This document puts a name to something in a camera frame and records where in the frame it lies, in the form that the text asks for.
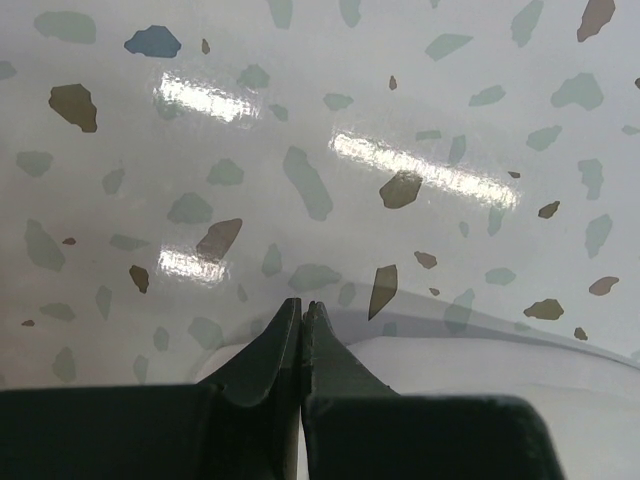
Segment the white t shirt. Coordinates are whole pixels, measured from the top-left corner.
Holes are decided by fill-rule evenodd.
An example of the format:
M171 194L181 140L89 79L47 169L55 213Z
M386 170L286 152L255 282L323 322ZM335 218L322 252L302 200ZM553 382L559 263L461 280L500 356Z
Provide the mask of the white t shirt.
M301 333L309 306L301 304L301 402ZM423 334L384 334L351 345L337 339L402 396L504 395L526 401L545 423L565 478L638 477L636 360L536 329L507 332L503 324L465 327L410 316L395 316L392 323L422 327ZM200 379L241 350L214 354Z

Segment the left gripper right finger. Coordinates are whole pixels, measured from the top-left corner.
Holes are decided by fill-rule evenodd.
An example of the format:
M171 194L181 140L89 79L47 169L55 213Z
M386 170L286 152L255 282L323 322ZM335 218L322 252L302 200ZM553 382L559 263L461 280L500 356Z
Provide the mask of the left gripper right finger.
M504 395L402 396L336 337L325 306L302 321L302 422L312 479L561 479L548 433Z

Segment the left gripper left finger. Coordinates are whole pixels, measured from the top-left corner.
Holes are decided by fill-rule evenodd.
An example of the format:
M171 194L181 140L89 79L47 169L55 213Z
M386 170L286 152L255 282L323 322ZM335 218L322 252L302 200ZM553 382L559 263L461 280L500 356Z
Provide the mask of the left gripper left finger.
M301 302L194 384L8 390L5 479L293 479Z

